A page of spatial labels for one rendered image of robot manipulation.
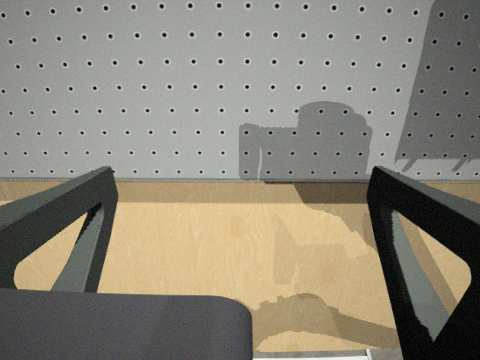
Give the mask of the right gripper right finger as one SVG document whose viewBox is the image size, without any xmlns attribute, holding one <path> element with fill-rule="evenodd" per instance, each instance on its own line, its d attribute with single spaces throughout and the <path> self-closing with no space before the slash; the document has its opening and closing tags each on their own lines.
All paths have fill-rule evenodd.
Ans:
<svg viewBox="0 0 480 360">
<path fill-rule="evenodd" d="M 367 203 L 403 360 L 480 360 L 480 204 L 383 166 L 372 170 Z M 451 316 L 398 212 L 468 264 L 471 283 Z"/>
</svg>

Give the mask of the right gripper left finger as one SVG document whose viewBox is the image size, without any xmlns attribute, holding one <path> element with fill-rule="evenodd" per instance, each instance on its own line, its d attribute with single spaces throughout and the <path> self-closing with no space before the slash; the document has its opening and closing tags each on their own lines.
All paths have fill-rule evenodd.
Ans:
<svg viewBox="0 0 480 360">
<path fill-rule="evenodd" d="M 19 262 L 87 213 L 70 257 L 50 291 L 97 293 L 110 242 L 118 191 L 103 166 L 45 191 L 0 206 L 0 288 L 17 289 Z"/>
</svg>

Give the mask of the grey perforated base plate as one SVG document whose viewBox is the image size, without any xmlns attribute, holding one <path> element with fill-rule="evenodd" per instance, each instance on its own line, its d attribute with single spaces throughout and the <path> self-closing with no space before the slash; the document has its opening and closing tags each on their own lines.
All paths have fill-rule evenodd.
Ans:
<svg viewBox="0 0 480 360">
<path fill-rule="evenodd" d="M 0 180 L 480 182 L 480 0 L 0 0 Z"/>
</svg>

